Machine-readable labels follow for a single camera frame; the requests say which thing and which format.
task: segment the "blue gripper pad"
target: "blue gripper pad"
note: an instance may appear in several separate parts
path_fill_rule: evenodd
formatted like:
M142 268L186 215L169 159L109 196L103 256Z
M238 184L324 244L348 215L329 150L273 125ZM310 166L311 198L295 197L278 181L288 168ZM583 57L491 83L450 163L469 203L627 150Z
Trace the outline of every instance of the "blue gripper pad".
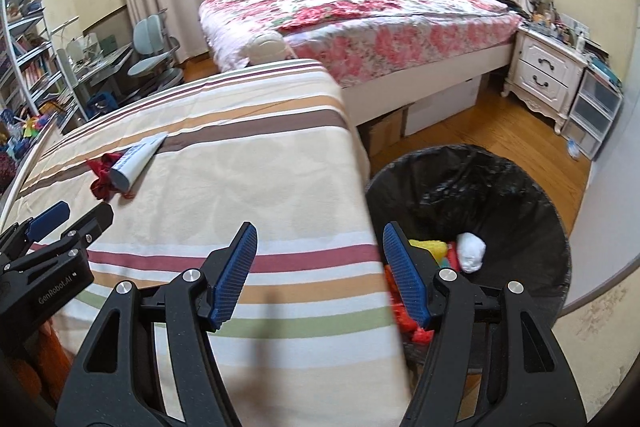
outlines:
M258 232L254 225L250 225L236 244L214 289L213 308L209 318L217 330L234 312L257 249Z
M431 318L427 309L427 289L409 257L407 247L392 223L388 223L385 227L382 245L400 291L402 304L409 316L421 328L426 327Z
M27 239L32 243L42 241L47 235L69 219L70 214L69 205L64 201L59 201L38 217L33 218L33 221L31 221L29 225L29 230L27 230Z

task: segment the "nightstand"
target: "nightstand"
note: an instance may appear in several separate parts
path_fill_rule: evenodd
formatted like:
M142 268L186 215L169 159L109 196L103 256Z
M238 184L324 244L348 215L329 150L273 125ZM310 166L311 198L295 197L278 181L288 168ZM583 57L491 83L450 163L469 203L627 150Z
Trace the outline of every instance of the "nightstand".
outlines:
M585 55L522 26L502 96L514 92L530 110L553 118L560 134L585 67Z

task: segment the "light blue chair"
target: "light blue chair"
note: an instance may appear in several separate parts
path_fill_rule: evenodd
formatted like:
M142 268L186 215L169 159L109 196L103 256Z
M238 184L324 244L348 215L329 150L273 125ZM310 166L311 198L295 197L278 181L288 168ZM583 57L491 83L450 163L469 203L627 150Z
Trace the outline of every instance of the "light blue chair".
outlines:
M165 51L165 31L162 19L158 14L141 20L133 30L133 47L143 58L128 71L129 76L141 78L152 76L140 89L140 95L148 96L169 87L174 87L184 80L184 73L175 68L175 52L180 42L175 37L167 37L172 48Z

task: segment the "cardboard box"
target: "cardboard box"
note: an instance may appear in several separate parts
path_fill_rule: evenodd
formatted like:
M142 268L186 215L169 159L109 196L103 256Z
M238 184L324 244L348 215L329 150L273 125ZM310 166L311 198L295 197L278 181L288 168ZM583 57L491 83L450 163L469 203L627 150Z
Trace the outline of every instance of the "cardboard box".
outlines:
M422 131L476 105L481 77L449 87L409 106L404 135Z
M401 107L358 126L360 139L369 157L399 142L404 136L406 108Z

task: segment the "white wall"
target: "white wall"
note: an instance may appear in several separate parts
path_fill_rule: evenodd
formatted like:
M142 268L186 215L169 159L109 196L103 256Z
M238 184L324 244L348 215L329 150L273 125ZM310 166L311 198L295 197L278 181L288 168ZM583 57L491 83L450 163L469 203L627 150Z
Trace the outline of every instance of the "white wall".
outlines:
M640 10L625 101L594 163L570 243L573 276L567 305L588 295L640 255Z

